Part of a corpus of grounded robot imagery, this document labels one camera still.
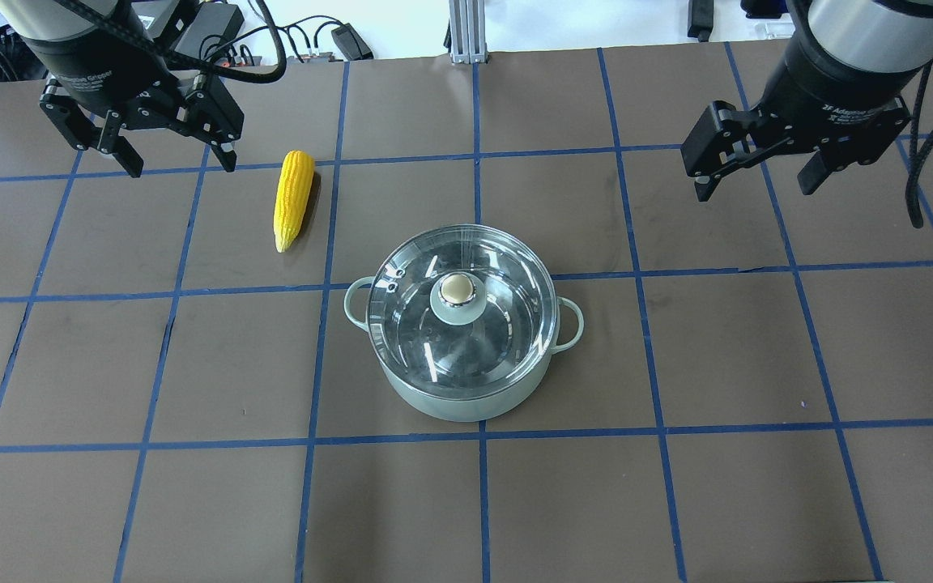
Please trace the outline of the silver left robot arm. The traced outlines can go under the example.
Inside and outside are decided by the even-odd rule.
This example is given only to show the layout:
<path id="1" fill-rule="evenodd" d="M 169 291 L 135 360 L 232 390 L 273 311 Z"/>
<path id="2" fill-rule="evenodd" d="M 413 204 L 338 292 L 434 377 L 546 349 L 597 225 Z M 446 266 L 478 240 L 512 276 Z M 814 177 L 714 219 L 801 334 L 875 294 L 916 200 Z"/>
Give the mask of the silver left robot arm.
<path id="1" fill-rule="evenodd" d="M 225 70 L 153 40 L 130 1 L 0 1 L 0 11 L 47 69 L 38 106 L 71 147 L 140 177 L 144 161 L 126 134 L 166 129 L 236 170 L 245 116 Z"/>

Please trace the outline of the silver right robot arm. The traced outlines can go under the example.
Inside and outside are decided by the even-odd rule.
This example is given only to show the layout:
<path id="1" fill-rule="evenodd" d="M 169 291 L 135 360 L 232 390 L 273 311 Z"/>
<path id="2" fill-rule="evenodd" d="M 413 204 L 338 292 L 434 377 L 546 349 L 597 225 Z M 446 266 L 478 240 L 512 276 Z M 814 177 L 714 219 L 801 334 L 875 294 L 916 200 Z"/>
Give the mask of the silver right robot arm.
<path id="1" fill-rule="evenodd" d="M 933 59 L 933 1 L 790 1 L 795 30 L 749 110 L 715 100 L 681 147 L 707 202 L 723 177 L 808 155 L 799 188 L 875 163 L 911 121 L 902 92 Z"/>

